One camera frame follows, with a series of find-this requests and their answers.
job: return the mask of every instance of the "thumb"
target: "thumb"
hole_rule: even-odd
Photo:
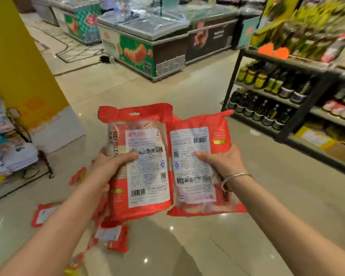
[[[194,151],[194,155],[198,160],[205,162],[207,164],[213,165],[215,163],[215,155],[203,152],[203,151]]]
[[[130,163],[138,159],[139,153],[138,152],[129,152],[121,154],[117,157],[114,157],[113,159],[109,160],[112,161],[114,164],[116,164],[118,167],[122,164]]]

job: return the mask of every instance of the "forearm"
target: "forearm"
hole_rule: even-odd
[[[234,191],[294,275],[345,275],[345,251],[292,214],[250,177],[230,180]]]
[[[0,269],[1,275],[63,275],[104,192],[85,180]]]

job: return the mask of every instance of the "person's right hand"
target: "person's right hand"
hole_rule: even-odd
[[[237,173],[248,173],[240,156],[239,147],[235,143],[232,143],[229,151],[223,154],[195,151],[194,155],[198,160],[213,166],[223,178]]]

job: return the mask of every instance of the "yellow wall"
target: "yellow wall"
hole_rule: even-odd
[[[69,106],[11,0],[0,0],[0,98],[28,129]]]

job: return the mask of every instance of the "shelf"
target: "shelf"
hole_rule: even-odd
[[[326,71],[326,69],[320,69],[317,66],[311,66],[309,64],[305,64],[305,61],[300,61],[296,59],[287,59],[282,60],[276,57],[264,55],[258,53],[256,50],[245,50],[244,54],[245,57],[253,58],[253,59],[260,59],[265,60],[267,62],[280,65],[282,67],[286,68],[292,68],[292,69],[306,69],[309,73],[320,75]]]
[[[251,117],[245,117],[242,113],[237,113],[236,111],[234,111],[234,114],[231,115],[230,117],[245,123],[255,129],[257,129],[258,131],[267,134],[271,137],[275,137],[279,131],[273,129],[271,126],[265,126],[262,124],[262,122],[257,122],[254,121]]]
[[[317,115],[318,117],[321,117],[323,119],[331,121],[332,123],[335,123],[335,124],[338,124],[338,125],[345,127],[345,120],[344,119],[342,119],[341,117],[333,116],[332,114],[322,110],[322,108],[313,106],[313,108],[311,109],[310,112],[313,113],[314,115]]]
[[[296,138],[294,135],[290,135],[285,141],[284,144],[287,144],[295,149],[298,149],[301,152],[304,152],[310,157],[315,158],[331,167],[338,169],[340,172],[345,173],[345,163],[331,157],[324,150],[319,149],[316,145],[306,141],[302,138]]]
[[[236,85],[238,85],[240,87],[247,88],[250,91],[253,91],[253,92],[257,93],[257,94],[260,94],[261,96],[264,96],[264,97],[267,97],[269,99],[278,101],[278,102],[283,103],[283,104],[285,104],[287,106],[291,106],[291,107],[294,107],[294,108],[298,108],[300,106],[298,104],[294,104],[294,103],[290,102],[289,99],[283,99],[283,98],[280,98],[279,96],[272,95],[271,93],[267,93],[263,89],[259,89],[259,90],[255,89],[253,87],[253,85],[247,85],[247,84],[245,84],[243,82],[237,82],[237,81],[235,81],[234,84],[236,84]]]

